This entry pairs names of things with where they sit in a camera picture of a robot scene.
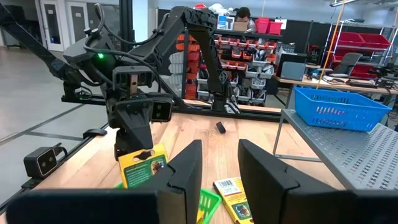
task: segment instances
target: blue plastic basket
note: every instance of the blue plastic basket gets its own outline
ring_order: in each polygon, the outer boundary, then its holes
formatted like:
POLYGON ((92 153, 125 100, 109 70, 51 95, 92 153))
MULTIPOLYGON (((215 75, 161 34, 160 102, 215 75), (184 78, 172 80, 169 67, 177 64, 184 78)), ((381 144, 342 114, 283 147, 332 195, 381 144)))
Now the blue plastic basket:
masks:
POLYGON ((311 126, 371 131, 391 108, 357 93, 294 88, 295 110, 311 126))

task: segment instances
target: green plastic basket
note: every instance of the green plastic basket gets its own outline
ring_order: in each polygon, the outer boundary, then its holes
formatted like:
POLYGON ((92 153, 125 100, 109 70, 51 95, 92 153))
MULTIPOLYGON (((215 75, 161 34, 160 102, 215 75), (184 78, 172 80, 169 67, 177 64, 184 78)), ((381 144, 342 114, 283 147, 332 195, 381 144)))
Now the green plastic basket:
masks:
MULTIPOLYGON (((124 189, 123 184, 119 184, 116 189, 124 189)), ((221 197, 205 189, 200 189, 199 209, 204 211, 202 224, 207 224, 213 218, 214 213, 221 203, 221 197)))

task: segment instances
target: barcode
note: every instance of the barcode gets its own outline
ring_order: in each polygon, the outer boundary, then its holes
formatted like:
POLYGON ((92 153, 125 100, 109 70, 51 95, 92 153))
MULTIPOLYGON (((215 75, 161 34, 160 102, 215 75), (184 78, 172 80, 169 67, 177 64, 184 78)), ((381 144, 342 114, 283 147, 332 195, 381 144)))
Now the barcode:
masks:
POLYGON ((221 181, 220 185, 222 187, 227 187, 227 186, 232 186, 233 184, 232 184, 232 182, 230 180, 226 180, 226 181, 221 181))

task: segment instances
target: door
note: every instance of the door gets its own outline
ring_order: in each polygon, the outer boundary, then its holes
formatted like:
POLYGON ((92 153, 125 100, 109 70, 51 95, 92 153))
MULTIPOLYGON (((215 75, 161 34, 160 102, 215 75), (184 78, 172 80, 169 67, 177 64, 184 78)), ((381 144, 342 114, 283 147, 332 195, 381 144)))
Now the door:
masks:
POLYGON ((86 37, 84 29, 88 25, 87 4, 82 2, 67 2, 68 20, 71 43, 86 37))
POLYGON ((49 50, 63 51, 62 31, 57 2, 41 0, 45 39, 49 50))

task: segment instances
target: office chair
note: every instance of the office chair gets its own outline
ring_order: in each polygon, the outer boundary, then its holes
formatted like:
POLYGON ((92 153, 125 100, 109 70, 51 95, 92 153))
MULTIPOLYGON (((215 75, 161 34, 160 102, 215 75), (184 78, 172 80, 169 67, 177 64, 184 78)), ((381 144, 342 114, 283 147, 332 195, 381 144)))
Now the office chair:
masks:
POLYGON ((363 54, 359 53, 347 53, 344 55, 340 64, 335 68, 326 68, 325 73, 330 73, 328 76, 336 78, 347 78, 354 69, 354 66, 358 63, 359 59, 363 54))

